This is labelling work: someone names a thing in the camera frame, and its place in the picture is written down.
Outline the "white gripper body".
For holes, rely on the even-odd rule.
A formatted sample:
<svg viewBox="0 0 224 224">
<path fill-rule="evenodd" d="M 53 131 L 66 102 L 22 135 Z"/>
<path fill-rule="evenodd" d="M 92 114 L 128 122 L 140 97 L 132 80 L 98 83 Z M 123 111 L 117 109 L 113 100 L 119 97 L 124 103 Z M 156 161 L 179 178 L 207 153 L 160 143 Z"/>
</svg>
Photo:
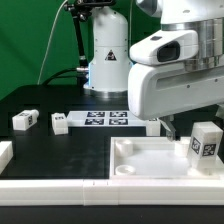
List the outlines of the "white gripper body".
<svg viewBox="0 0 224 224">
<path fill-rule="evenodd" d="M 224 102 L 224 66 L 187 72 L 183 63 L 135 64 L 128 77 L 129 110 L 141 120 Z"/>
</svg>

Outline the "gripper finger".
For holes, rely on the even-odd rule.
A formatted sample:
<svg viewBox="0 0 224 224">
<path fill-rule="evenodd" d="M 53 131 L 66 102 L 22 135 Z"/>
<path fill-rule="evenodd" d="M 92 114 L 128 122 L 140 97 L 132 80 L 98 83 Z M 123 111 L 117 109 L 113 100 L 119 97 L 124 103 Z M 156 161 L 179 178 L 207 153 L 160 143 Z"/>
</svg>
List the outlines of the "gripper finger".
<svg viewBox="0 0 224 224">
<path fill-rule="evenodd" d="M 172 124 L 173 118 L 171 116 L 165 116 L 160 118 L 160 122 L 166 130 L 166 137 L 170 141 L 176 140 L 176 129 Z"/>
</svg>

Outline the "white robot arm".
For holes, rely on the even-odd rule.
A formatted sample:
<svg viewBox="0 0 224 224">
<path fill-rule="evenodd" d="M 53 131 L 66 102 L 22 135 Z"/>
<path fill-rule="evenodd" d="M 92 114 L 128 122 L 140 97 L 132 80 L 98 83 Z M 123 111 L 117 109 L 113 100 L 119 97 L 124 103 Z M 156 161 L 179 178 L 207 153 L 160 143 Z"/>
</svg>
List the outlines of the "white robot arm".
<svg viewBox="0 0 224 224">
<path fill-rule="evenodd" d="M 156 33 L 128 46 L 127 23 L 93 10 L 94 58 L 88 92 L 128 94 L 132 114 L 159 118 L 224 102 L 224 0 L 136 0 L 160 19 Z"/>
</svg>

